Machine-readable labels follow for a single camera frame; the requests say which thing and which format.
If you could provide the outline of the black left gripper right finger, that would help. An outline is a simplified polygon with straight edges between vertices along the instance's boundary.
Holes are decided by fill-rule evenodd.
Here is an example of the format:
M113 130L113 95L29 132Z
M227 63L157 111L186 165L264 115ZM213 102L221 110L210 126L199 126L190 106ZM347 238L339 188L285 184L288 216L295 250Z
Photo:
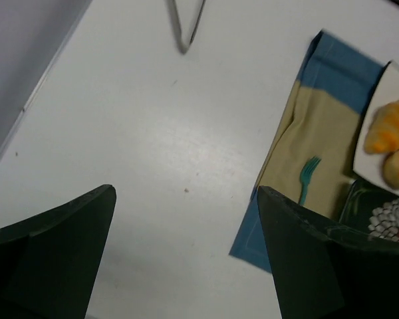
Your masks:
M283 318L399 318L399 243L270 187L258 189L257 203Z

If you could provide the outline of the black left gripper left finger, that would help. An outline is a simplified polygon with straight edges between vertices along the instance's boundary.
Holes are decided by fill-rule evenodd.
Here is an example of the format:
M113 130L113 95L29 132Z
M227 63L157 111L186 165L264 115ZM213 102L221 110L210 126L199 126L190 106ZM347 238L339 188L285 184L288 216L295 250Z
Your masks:
M0 318L84 318L115 205L101 185L0 228Z

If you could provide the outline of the silver metal tongs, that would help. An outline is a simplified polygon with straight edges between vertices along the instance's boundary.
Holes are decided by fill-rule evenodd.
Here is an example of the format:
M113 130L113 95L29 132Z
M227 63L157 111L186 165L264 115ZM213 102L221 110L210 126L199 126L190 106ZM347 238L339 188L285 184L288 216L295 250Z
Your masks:
M206 3L206 0L198 1L195 6L194 16L184 29L177 1L166 1L176 48L181 55L186 55L194 43Z

